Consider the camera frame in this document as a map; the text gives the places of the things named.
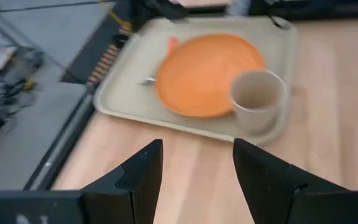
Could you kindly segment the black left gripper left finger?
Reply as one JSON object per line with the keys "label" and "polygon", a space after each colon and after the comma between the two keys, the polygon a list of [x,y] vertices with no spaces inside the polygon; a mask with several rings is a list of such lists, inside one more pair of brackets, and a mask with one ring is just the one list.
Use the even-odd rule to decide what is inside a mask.
{"label": "black left gripper left finger", "polygon": [[163,174],[163,141],[155,139],[82,188],[86,224],[153,224]]}

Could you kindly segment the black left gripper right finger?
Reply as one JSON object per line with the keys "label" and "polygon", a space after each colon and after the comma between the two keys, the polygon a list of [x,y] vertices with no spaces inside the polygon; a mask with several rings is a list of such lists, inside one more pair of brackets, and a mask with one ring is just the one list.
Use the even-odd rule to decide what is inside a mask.
{"label": "black left gripper right finger", "polygon": [[235,139],[237,179],[255,224],[358,224],[358,191]]}

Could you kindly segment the beige cup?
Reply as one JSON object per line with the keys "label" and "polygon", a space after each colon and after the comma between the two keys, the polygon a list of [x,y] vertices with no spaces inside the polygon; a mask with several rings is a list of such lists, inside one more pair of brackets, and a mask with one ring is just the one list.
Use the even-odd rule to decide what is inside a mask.
{"label": "beige cup", "polygon": [[267,132],[288,96],[285,82],[268,70],[239,75],[231,83],[229,93],[237,122],[248,134]]}

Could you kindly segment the orange round plate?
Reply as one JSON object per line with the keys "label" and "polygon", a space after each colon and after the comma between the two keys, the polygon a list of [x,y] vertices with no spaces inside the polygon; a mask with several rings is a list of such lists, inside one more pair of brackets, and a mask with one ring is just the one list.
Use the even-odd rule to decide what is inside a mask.
{"label": "orange round plate", "polygon": [[242,72],[262,70],[258,49],[242,37],[209,34],[175,46],[158,66],[155,92],[170,111],[215,118],[232,111],[229,89]]}

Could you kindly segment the spoon with orange handle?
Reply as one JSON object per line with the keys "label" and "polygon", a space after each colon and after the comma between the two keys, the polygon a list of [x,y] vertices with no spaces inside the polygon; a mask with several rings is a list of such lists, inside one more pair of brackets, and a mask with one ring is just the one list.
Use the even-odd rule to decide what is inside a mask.
{"label": "spoon with orange handle", "polygon": [[[167,53],[166,56],[169,56],[176,48],[176,46],[178,45],[178,39],[174,36],[170,37],[168,39],[168,44],[167,44]],[[146,77],[144,80],[142,80],[139,85],[142,86],[150,86],[153,85],[155,83],[155,76],[157,73],[157,69],[156,68],[153,72],[152,75],[149,77]]]}

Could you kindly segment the beige plastic tray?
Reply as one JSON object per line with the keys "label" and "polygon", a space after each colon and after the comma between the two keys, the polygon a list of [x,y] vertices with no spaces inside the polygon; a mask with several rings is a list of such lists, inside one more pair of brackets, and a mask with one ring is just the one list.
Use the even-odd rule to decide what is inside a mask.
{"label": "beige plastic tray", "polygon": [[152,19],[124,45],[107,77],[94,96],[95,108],[120,118],[172,128],[192,134],[232,142],[242,138],[262,145],[277,138],[286,128],[289,105],[279,110],[276,122],[262,134],[247,134],[234,115],[220,118],[190,118],[167,109],[158,99],[154,86],[143,81],[155,75],[166,56],[169,37],[180,42],[213,33],[238,35],[254,45],[267,68],[287,86],[293,83],[298,51],[296,26],[279,17],[189,17],[184,21]]}

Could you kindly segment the black mat with hazard stripes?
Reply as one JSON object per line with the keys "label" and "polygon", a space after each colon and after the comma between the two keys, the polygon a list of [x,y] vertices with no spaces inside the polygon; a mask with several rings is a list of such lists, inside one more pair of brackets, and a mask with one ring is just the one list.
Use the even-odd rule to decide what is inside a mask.
{"label": "black mat with hazard stripes", "polygon": [[106,16],[69,65],[61,81],[96,88],[108,75],[131,33]]}

